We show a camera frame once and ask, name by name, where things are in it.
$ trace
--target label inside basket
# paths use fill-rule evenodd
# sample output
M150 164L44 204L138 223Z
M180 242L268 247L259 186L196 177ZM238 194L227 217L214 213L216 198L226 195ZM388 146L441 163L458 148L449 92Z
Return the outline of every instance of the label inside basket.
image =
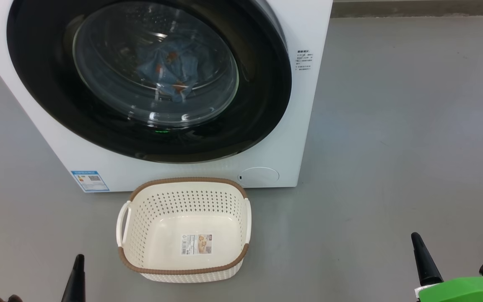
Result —
M182 235L182 255L211 254L212 234Z

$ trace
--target blue and white sticker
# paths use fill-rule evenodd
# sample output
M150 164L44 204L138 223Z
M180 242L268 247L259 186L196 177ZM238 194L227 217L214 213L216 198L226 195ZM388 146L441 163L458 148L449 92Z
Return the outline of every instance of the blue and white sticker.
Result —
M109 192L97 171L70 171L85 192Z

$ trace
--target front-loading washer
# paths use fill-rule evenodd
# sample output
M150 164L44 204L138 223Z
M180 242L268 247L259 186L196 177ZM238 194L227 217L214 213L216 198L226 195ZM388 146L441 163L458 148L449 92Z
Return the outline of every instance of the front-loading washer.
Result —
M294 187L332 0L0 0L0 76L86 192Z

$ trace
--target door glass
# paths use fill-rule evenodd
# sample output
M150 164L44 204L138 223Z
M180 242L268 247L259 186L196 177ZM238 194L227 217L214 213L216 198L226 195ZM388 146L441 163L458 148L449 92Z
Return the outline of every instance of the door glass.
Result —
M75 33L75 66L94 94L149 126L187 128L232 101L238 67L227 44L192 15L122 2L90 15Z

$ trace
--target barcode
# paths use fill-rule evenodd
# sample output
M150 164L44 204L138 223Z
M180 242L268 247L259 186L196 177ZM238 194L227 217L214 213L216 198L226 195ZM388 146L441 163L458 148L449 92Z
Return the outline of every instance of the barcode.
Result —
M182 255L186 254L187 250L187 240L182 240Z

